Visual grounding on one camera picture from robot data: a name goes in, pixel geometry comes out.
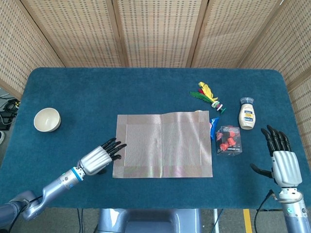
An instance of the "yellow floor line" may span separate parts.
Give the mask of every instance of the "yellow floor line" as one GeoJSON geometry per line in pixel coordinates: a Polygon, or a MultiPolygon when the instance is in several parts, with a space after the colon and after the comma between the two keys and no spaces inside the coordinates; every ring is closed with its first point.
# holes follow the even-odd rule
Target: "yellow floor line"
{"type": "Polygon", "coordinates": [[[249,213],[249,209],[243,209],[243,214],[244,214],[244,223],[245,223],[246,233],[253,233],[252,223],[251,223],[251,215],[249,213]]]}

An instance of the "green feather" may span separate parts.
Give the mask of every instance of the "green feather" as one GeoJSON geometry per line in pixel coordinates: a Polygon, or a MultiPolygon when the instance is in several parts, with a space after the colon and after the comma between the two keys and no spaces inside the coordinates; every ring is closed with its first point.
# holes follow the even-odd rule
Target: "green feather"
{"type": "Polygon", "coordinates": [[[196,97],[198,99],[204,100],[205,102],[212,103],[212,101],[210,101],[209,98],[207,98],[205,95],[203,95],[203,94],[201,94],[199,92],[192,92],[192,91],[190,91],[190,95],[192,95],[193,97],[196,97]]]}

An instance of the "white bowl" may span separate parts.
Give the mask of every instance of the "white bowl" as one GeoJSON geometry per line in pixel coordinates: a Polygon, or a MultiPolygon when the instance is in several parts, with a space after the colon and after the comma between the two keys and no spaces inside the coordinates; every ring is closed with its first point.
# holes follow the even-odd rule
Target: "white bowl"
{"type": "Polygon", "coordinates": [[[52,132],[60,125],[60,115],[56,109],[44,108],[34,118],[34,126],[41,132],[52,132]]]}

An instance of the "red feather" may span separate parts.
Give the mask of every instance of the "red feather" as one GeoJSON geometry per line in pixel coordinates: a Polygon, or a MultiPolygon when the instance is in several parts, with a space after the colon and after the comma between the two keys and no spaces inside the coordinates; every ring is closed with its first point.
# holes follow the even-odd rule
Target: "red feather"
{"type": "Polygon", "coordinates": [[[204,95],[204,92],[201,88],[199,89],[199,92],[204,95]]]}

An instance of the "gray floor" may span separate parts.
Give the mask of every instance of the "gray floor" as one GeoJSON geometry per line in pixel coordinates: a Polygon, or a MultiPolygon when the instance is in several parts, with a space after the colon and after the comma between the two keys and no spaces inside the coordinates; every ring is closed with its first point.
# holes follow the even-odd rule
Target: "gray floor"
{"type": "MultiPolygon", "coordinates": [[[[5,140],[0,145],[0,165],[5,155],[5,150],[10,141],[14,128],[14,122],[10,131],[5,131],[5,140]]],[[[251,221],[253,225],[255,210],[251,210],[251,221]]],[[[98,209],[84,210],[85,233],[93,233],[99,217],[98,209]]],[[[243,210],[226,209],[220,220],[221,233],[245,233],[243,210]]],[[[213,210],[202,210],[203,233],[210,233],[213,228],[213,210]]],[[[257,220],[257,228],[260,233],[283,233],[286,232],[282,212],[260,212],[257,220]]],[[[77,233],[79,222],[76,209],[69,208],[47,208],[38,218],[26,222],[21,217],[14,225],[12,233],[77,233]]]]}

